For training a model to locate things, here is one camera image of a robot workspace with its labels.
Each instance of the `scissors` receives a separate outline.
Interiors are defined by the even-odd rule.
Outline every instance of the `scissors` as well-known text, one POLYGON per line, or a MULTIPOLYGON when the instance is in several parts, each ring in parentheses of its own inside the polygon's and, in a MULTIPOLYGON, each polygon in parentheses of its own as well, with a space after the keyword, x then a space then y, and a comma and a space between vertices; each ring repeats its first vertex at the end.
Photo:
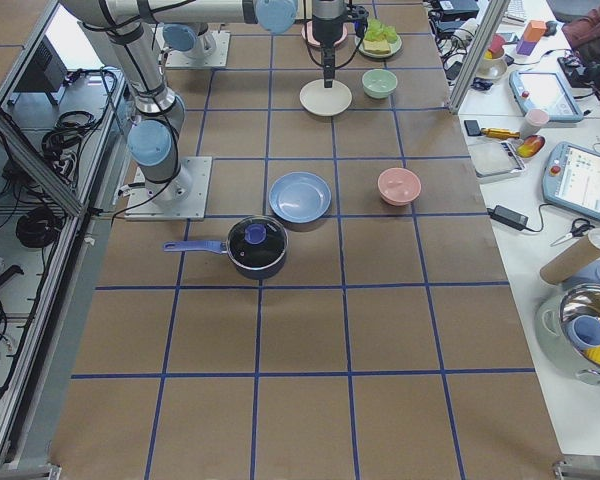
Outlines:
POLYGON ((585 233, 593 228, 594 226, 586 218, 576 218, 573 222, 571 222, 571 230, 558 238, 551 244, 551 246, 555 247, 556 245, 560 245, 561 243, 571 240, 572 238, 582 237, 585 233))

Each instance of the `blue cup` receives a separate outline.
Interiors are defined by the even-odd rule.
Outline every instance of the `blue cup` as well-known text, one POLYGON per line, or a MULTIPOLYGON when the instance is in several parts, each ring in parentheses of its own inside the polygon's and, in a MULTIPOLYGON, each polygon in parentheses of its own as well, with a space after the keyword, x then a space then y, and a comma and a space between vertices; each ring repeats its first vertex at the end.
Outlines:
POLYGON ((600 320, 591 315, 580 315, 566 325, 567 336, 576 348, 587 350, 600 346, 600 320))

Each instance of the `pot lid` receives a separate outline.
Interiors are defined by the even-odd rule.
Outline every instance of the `pot lid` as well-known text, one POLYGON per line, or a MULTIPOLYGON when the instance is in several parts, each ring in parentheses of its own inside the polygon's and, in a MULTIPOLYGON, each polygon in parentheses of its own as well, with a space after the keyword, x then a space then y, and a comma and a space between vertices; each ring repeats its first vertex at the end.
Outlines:
POLYGON ((247 217, 229 232, 228 253, 239 265, 261 269, 274 265, 285 254, 287 234, 270 217, 247 217))

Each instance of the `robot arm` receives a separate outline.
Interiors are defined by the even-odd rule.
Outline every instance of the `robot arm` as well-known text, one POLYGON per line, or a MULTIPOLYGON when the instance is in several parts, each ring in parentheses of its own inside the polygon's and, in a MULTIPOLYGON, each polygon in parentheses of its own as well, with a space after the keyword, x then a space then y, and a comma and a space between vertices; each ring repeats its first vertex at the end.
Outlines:
POLYGON ((333 86, 336 74, 335 43, 342 36, 342 26, 352 22, 356 36, 362 41, 367 26, 367 11, 344 0, 312 0, 313 38, 320 43, 321 66, 325 88, 333 86))
POLYGON ((142 120, 131 129, 128 147, 144 174, 147 196, 163 212, 174 211, 178 205, 187 202, 187 198, 193 197, 189 197, 189 193, 196 180, 188 167, 183 167, 178 155, 178 138, 185 117, 184 104, 165 81, 154 50, 152 29, 146 24, 259 23, 266 30, 282 33, 295 21, 296 2, 60 0, 73 16, 83 22, 85 29, 100 32, 95 34, 99 37, 108 37, 142 120))

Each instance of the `light green bowl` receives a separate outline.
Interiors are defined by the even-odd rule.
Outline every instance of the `light green bowl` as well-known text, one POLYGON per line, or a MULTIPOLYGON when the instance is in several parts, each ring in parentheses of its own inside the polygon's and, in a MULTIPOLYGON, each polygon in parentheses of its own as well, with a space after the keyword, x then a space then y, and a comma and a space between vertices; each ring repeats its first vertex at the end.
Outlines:
POLYGON ((371 98, 387 98, 398 86, 398 78, 389 70, 375 68, 362 75, 362 88, 371 98))

